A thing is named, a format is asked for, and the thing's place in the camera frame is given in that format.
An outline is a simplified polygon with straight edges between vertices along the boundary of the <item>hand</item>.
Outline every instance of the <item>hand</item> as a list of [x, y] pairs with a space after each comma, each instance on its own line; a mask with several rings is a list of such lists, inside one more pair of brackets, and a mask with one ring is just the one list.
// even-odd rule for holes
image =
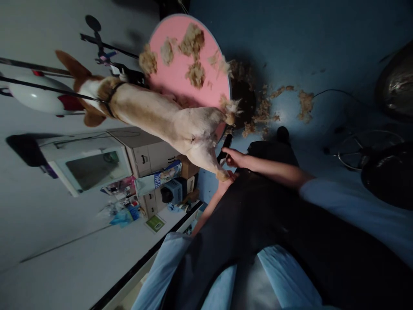
[[222, 182], [220, 181], [218, 183], [218, 189], [216, 191], [217, 195], [222, 197], [225, 192], [228, 190], [228, 188], [234, 183], [234, 181], [237, 179], [238, 175], [234, 174], [231, 170], [228, 170], [229, 173], [229, 179]]
[[245, 157], [246, 155], [229, 148], [222, 148], [222, 151], [228, 154], [227, 165], [235, 168], [245, 168]]

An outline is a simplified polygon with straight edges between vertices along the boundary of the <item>dog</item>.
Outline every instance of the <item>dog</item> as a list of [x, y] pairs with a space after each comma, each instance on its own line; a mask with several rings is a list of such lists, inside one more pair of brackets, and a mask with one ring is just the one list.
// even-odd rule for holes
[[115, 77], [92, 75], [69, 54], [57, 50], [56, 55], [73, 76], [76, 93], [109, 101], [104, 104], [78, 98], [86, 110], [86, 126], [96, 127], [106, 118], [118, 119], [168, 142], [194, 165], [214, 173], [218, 180], [229, 178], [215, 156], [218, 140], [215, 131], [223, 122], [235, 123], [238, 102], [228, 101], [223, 106], [224, 112], [215, 107], [183, 109], [170, 96], [122, 84]]

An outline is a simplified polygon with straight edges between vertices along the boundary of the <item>dog paw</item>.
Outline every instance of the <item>dog paw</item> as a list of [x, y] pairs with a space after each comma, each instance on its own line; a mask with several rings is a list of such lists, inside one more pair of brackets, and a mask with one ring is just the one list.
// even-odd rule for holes
[[229, 179], [229, 174], [226, 170], [220, 170], [216, 173], [216, 178], [221, 182], [225, 182]]

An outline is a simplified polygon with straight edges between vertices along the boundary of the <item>pink table top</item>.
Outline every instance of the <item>pink table top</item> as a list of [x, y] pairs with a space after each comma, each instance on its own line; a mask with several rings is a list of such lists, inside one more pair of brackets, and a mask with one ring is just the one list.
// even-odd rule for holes
[[[196, 24], [203, 30], [205, 46], [200, 51], [200, 62], [205, 70], [205, 81], [201, 89], [191, 85], [185, 74], [190, 65], [194, 63], [192, 56], [185, 56], [173, 46], [174, 57], [169, 66], [164, 65], [160, 48], [167, 37], [176, 38], [177, 45], [182, 42], [186, 30], [190, 23]], [[215, 38], [210, 31], [196, 18], [185, 14], [174, 14], [162, 20], [149, 41], [151, 50], [157, 53], [157, 72], [151, 74], [149, 87], [153, 90], [161, 90], [164, 94], [174, 94], [177, 98], [185, 97], [190, 102], [195, 102], [199, 106], [220, 107], [219, 99], [221, 94], [225, 94], [231, 99], [231, 82], [228, 75], [218, 73], [218, 65], [213, 68], [208, 62], [208, 58], [213, 56], [216, 51], [218, 61], [222, 58], [222, 52]], [[217, 135], [221, 137], [225, 124], [221, 124], [217, 129]]]

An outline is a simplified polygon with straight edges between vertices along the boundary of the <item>shoe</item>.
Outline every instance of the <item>shoe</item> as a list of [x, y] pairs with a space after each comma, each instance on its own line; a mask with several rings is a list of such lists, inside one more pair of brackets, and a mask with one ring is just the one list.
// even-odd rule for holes
[[286, 127], [281, 126], [277, 129], [276, 140], [278, 142], [290, 145], [290, 133]]

